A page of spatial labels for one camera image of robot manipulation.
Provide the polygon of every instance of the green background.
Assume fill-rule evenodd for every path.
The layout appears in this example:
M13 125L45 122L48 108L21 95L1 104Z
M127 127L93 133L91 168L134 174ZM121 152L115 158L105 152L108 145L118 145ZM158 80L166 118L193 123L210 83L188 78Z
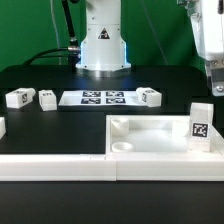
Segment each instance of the green background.
M127 42L128 61L133 65L164 65L145 11L151 18L169 65L194 66L203 71L197 56L190 20L176 0L122 0L122 37ZM69 43L61 0L54 0L60 46ZM70 4L78 40L85 37L85 1ZM57 47L50 0L0 2L0 71L22 64L33 55ZM35 64L57 64L40 59Z

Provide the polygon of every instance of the cable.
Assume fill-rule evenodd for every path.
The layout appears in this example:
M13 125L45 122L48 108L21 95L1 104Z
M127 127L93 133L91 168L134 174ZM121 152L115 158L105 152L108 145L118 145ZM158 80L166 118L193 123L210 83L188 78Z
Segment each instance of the cable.
M54 0L50 0L50 5L51 5L51 18L53 22L53 27L54 27L54 32L56 36L56 42L57 42L57 47L60 48L60 38L59 38L59 33L58 33L58 27L55 19L55 13L54 13Z
M68 48L66 48L66 47L64 47L64 48L56 48L56 49L51 49L51 50L40 52L40 53L36 54L35 56L33 56L32 58L30 58L27 61L25 61L23 63L23 65L30 65L34 60L36 60L37 58L42 57L45 54L50 54L50 53L54 53L54 52L62 52L62 51L68 51Z
M154 38L156 40L156 43L157 43L157 45L158 45L158 47L160 49L161 54L162 54L163 60L164 60L165 64L168 65L168 60L167 60L166 55L165 55L165 53L163 51L163 48L162 48L162 45L161 45L161 43L159 41L159 38L157 36L156 30L155 30L155 28L153 26L153 23L152 23L150 15L149 15L149 11L147 10L145 1L144 0L140 0L140 2L142 4L142 7L143 7L143 10L144 10L145 16L147 18L147 21L149 23L149 26L150 26L150 28L152 30L153 36L154 36Z

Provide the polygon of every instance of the white upright block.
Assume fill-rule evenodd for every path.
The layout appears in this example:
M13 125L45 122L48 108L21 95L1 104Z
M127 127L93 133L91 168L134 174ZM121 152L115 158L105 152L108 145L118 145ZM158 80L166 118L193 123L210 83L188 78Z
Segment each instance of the white upright block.
M136 90L138 100L144 102L148 107L160 107L162 94L152 88L138 88Z
M36 94L32 88L19 88L13 92L7 93L6 105L8 108L20 108L33 101Z
M192 103L190 112L189 149L210 151L213 104Z
M52 90L39 91L39 102L43 111L57 110L57 99Z
M0 139L3 137L5 134L5 118L0 117Z

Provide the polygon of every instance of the black cable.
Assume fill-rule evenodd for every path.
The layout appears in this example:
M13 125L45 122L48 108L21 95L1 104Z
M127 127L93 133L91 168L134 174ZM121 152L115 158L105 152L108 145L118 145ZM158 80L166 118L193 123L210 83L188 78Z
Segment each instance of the black cable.
M154 25L153 25L153 23L152 23L152 20L151 20L151 17L150 17L150 15L149 15L149 12L147 11L147 7L146 7L146 4L145 4L145 1L144 1L144 0L140 0L140 3L142 4L142 8L143 8L144 13L145 13L145 16L146 16L146 18L147 18L149 27L150 27L151 30L152 30L152 34L153 34L153 36L154 36L154 38L155 38L155 41L156 41L156 43L157 43L157 46L159 47L159 50L160 50L160 52L161 52L161 54L162 54L163 60L164 60L164 62L165 62L165 65L168 65L168 64L169 64L169 63L168 63L168 60L167 60L166 55L165 55L165 53L164 53L163 47L162 47L162 45L161 45L161 43L160 43L160 41L159 41L157 32L156 32L156 30L155 30L155 28L154 28Z
M218 14L223 14L223 0L219 0L218 3Z
M62 48L55 48L55 49L51 49L51 50L47 50L47 51L42 51L42 52L34 55L32 58L28 59L27 61L25 61L23 63L23 65L30 65L34 60L36 60L37 58L40 58L41 56L43 56L45 54L50 54L50 53L60 52L60 51L68 51L68 48L62 47Z
M73 28L73 23L72 23L71 13L70 13L69 6L68 6L68 1L62 0L61 2L63 5L65 18L66 18L66 22L67 22L67 27L68 27L68 33L70 36L70 45L78 46L78 40L75 37L75 31Z

